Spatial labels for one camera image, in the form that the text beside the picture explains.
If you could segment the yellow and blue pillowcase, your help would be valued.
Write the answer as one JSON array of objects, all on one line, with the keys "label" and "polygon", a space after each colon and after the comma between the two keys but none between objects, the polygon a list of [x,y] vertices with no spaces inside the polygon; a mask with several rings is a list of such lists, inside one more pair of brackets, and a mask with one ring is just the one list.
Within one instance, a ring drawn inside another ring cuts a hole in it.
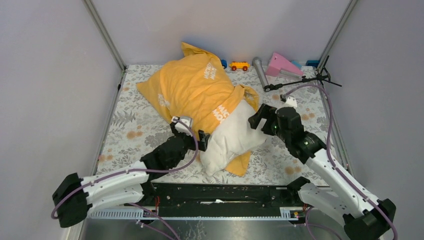
[{"label": "yellow and blue pillowcase", "polygon": [[192,129],[210,134],[246,100],[257,112],[258,93],[246,85],[234,85],[211,52],[182,43],[183,58],[167,62],[137,90],[170,122],[173,116],[193,119]]}]

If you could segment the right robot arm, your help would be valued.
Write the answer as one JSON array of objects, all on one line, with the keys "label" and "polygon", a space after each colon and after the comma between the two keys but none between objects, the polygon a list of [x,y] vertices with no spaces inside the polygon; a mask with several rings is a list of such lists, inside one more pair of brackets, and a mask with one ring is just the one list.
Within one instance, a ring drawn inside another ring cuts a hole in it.
[{"label": "right robot arm", "polygon": [[332,193],[321,191],[304,177],[289,184],[287,201],[293,206],[305,203],[315,207],[344,229],[351,240],[377,240],[393,227],[396,206],[390,199],[380,200],[362,186],[339,162],[327,145],[304,129],[301,116],[293,107],[275,108],[262,104],[248,122],[257,129],[281,139],[288,152],[318,174]]}]

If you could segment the white pillow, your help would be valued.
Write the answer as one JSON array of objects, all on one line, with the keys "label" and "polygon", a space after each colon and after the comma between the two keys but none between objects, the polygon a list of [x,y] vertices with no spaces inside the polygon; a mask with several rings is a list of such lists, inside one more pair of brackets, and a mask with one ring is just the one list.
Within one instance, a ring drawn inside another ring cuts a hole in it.
[{"label": "white pillow", "polygon": [[200,161],[208,176],[221,170],[239,177],[247,173],[252,150],[267,139],[267,135],[251,128],[248,122],[255,113],[254,108],[243,99],[215,128],[206,151],[200,153]]}]

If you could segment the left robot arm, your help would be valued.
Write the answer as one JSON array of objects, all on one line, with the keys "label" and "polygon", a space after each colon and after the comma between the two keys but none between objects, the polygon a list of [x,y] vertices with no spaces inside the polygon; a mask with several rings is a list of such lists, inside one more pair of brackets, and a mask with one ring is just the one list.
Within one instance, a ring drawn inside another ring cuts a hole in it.
[{"label": "left robot arm", "polygon": [[67,175],[52,194],[50,217],[58,220],[61,228],[68,228],[98,210],[129,203],[152,204],[155,190],[151,182],[188,167],[177,165],[190,150],[195,155],[206,151],[211,136],[203,130],[194,132],[180,118],[170,128],[171,137],[134,163],[104,174]]}]

